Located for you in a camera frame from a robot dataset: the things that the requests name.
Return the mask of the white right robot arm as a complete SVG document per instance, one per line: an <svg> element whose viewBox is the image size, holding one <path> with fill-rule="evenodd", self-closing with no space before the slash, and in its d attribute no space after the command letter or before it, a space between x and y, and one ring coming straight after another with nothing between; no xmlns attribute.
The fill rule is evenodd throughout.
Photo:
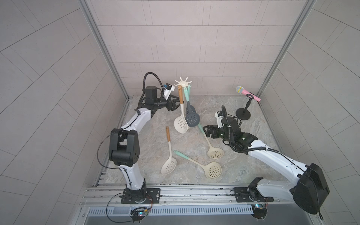
<svg viewBox="0 0 360 225"><path fill-rule="evenodd" d="M330 193L322 169L312 163L306 165L298 162L280 151L275 150L256 136L241 131L234 118L221 119L221 126L198 125L203 134L213 139L220 138L234 152L244 153L269 165L282 174L286 181L271 181L256 177L242 196L248 196L255 202L278 198L296 203L310 214L318 214Z"/></svg>

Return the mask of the cream skimmer green handle bottom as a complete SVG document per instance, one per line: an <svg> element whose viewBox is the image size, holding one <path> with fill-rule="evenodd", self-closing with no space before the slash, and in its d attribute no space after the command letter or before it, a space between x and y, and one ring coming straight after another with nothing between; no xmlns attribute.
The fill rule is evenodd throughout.
<svg viewBox="0 0 360 225"><path fill-rule="evenodd" d="M209 179L218 178L222 173L222 167L217 162L211 162L207 165L202 165L202 164L198 163L197 161L191 159L190 157L186 156L185 154L181 153L180 151L174 151L174 153L180 157L183 157L183 158L189 160L190 162L193 162L193 163L199 165L204 170L205 176Z"/></svg>

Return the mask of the grey skimmer green handle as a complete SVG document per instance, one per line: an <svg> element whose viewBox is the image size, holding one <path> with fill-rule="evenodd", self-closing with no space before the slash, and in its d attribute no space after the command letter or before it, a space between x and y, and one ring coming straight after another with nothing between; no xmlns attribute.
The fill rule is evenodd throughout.
<svg viewBox="0 0 360 225"><path fill-rule="evenodd" d="M190 96L190 88L191 88L191 86L190 86L190 85L188 85L188 86L187 86L188 96ZM187 103L187 107L186 107L186 115L188 115L190 111L192 111L192 112L196 112L195 108L194 108L192 105L190 105L189 103Z"/></svg>
<svg viewBox="0 0 360 225"><path fill-rule="evenodd" d="M189 102L189 96L188 96L188 88L187 88L187 87L184 88L184 94L185 94L185 98L186 98L187 103L190 104L190 102ZM186 115L185 119L186 119L187 124L188 124L190 127L195 127L195 126L197 126L197 125L199 124L199 122L200 122L200 116L199 116L199 114L197 114L196 112L192 112L192 111L190 111L189 114Z"/></svg>

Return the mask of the cream skimmer green handle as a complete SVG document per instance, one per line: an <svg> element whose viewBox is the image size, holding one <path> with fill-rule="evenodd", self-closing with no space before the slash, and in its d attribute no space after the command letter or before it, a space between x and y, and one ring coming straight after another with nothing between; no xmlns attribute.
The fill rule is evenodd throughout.
<svg viewBox="0 0 360 225"><path fill-rule="evenodd" d="M222 167L217 162L211 162L207 165L202 165L202 164L198 163L197 161L191 159L190 157L186 156L185 154L181 153L180 151L174 151L174 153L180 157L183 157L183 158L189 160L190 162L193 162L193 163L199 165L204 170L205 176L209 179L218 178L222 173Z"/></svg>
<svg viewBox="0 0 360 225"><path fill-rule="evenodd" d="M200 131L203 132L203 127L200 123L198 124L198 127L199 127ZM207 152L208 157L210 157L212 159L219 159L219 158L223 157L224 151L220 148L213 147L211 145L209 139L206 136L204 136L204 137L209 145L209 150Z"/></svg>

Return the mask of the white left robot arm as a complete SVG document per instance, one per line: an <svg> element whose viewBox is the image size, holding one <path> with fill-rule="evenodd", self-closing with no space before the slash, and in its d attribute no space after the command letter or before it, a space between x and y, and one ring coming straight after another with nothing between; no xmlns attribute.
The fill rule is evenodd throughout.
<svg viewBox="0 0 360 225"><path fill-rule="evenodd" d="M138 133L158 109L174 111L180 106L180 99L171 94L173 90L174 87L167 84L161 97L157 98L157 87L145 87L135 109L136 114L124 126L111 131L109 160L122 171L127 182L124 194L132 198L146 198L146 181L137 164L140 158Z"/></svg>

